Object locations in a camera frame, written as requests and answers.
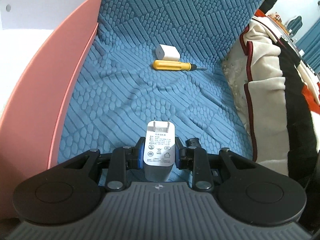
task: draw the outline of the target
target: yellow screwdriver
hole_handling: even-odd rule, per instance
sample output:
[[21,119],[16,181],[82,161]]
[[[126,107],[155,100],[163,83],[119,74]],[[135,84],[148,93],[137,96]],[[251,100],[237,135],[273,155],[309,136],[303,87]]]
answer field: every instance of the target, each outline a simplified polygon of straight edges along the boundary
[[153,68],[157,70],[207,70],[207,68],[197,67],[195,64],[169,60],[155,60]]

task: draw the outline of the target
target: blue textured blanket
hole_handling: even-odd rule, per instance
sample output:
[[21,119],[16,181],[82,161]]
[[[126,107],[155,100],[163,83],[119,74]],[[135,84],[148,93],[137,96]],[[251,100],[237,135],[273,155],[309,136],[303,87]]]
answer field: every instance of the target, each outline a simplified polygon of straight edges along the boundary
[[[176,136],[199,137],[209,153],[229,147],[250,158],[220,60],[262,1],[102,0],[98,35],[70,101],[58,162],[90,148],[133,146],[154,117],[170,118]],[[158,44],[175,46],[181,61],[208,70],[155,71]],[[128,177],[145,180],[143,171]],[[173,168],[171,181],[190,179]]]

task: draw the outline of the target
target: silver pin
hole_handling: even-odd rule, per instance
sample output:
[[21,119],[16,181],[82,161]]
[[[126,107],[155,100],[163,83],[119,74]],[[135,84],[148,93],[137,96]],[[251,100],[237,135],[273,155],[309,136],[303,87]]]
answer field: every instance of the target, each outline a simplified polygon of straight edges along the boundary
[[167,127],[167,132],[169,132],[169,125],[170,125],[170,118],[168,118],[168,127]]

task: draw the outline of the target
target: yellow screwdriver handle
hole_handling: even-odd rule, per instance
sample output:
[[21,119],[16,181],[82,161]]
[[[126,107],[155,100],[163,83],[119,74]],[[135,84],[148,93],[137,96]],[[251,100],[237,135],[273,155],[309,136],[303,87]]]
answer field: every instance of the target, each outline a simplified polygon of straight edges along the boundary
[[155,60],[153,68],[157,70],[190,70],[191,64],[179,61]]

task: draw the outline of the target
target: white power adapter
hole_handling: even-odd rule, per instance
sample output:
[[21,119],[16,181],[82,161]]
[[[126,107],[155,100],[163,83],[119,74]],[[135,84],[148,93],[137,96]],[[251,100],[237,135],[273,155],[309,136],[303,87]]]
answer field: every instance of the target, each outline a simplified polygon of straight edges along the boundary
[[156,48],[156,56],[159,60],[179,61],[180,53],[174,46],[159,44]]
[[174,124],[151,121],[147,126],[143,153],[145,177],[149,181],[167,181],[175,160]]

